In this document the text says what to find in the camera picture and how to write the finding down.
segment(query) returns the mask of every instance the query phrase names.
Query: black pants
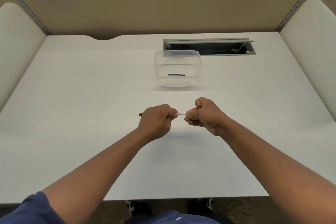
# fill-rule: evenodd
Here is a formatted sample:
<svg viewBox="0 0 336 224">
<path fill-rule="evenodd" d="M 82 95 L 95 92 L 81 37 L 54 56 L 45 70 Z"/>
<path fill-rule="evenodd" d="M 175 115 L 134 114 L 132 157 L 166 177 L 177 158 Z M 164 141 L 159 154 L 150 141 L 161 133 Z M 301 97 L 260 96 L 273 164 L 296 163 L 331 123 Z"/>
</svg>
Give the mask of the black pants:
<svg viewBox="0 0 336 224">
<path fill-rule="evenodd" d="M 225 215 L 214 213 L 203 201 L 191 200 L 188 203 L 188 214 L 201 215 L 213 219 L 220 224 L 234 224 Z M 132 212 L 132 218 L 125 221 L 124 224 L 137 224 L 139 222 L 153 219 L 155 216 L 149 204 L 145 202 L 137 202 Z"/>
</svg>

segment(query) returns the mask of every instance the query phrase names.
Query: white desk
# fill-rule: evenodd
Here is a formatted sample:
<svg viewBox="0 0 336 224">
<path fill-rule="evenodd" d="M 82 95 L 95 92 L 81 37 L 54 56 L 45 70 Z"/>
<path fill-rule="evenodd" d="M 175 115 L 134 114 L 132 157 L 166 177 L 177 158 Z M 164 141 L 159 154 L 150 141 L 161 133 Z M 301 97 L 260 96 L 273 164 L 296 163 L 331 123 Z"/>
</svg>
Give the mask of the white desk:
<svg viewBox="0 0 336 224">
<path fill-rule="evenodd" d="M 156 86 L 162 39 L 204 37 L 249 37 L 257 55 L 202 57 L 198 86 Z M 183 112 L 201 96 L 336 183 L 336 124 L 278 33 L 48 36 L 0 114 L 0 203 L 20 202 L 72 171 L 136 128 L 145 108 L 168 103 Z M 224 141 L 178 117 L 105 200 L 261 195 Z"/>
</svg>

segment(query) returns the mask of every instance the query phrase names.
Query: marker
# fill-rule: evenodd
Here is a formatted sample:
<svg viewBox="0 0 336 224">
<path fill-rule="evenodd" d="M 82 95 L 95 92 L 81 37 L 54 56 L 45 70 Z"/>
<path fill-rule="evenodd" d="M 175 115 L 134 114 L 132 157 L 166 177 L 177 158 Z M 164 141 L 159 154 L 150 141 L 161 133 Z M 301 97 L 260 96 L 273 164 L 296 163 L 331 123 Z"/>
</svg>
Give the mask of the marker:
<svg viewBox="0 0 336 224">
<path fill-rule="evenodd" d="M 176 113 L 177 115 L 187 115 L 187 113 L 186 112 L 178 112 L 178 113 Z"/>
</svg>

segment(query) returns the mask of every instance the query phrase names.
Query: clear plastic container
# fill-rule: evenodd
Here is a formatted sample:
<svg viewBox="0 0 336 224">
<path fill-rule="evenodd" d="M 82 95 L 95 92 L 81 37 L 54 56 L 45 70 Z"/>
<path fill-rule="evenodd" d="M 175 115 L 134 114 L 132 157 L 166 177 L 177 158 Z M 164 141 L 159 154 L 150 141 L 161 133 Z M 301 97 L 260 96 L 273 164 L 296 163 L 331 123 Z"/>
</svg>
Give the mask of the clear plastic container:
<svg viewBox="0 0 336 224">
<path fill-rule="evenodd" d="M 202 75 L 197 51 L 158 51 L 154 57 L 154 75 L 162 87 L 195 86 Z"/>
</svg>

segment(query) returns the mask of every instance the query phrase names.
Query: white divider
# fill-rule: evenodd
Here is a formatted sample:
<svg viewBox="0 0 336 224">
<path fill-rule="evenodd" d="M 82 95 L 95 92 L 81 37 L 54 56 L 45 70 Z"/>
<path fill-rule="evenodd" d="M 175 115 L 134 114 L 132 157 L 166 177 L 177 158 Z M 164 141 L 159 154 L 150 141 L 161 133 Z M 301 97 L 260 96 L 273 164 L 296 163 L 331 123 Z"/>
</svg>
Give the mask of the white divider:
<svg viewBox="0 0 336 224">
<path fill-rule="evenodd" d="M 336 120 L 336 16 L 307 0 L 280 35 Z"/>
<path fill-rule="evenodd" d="M 0 112 L 45 39 L 18 5 L 0 8 Z"/>
</svg>

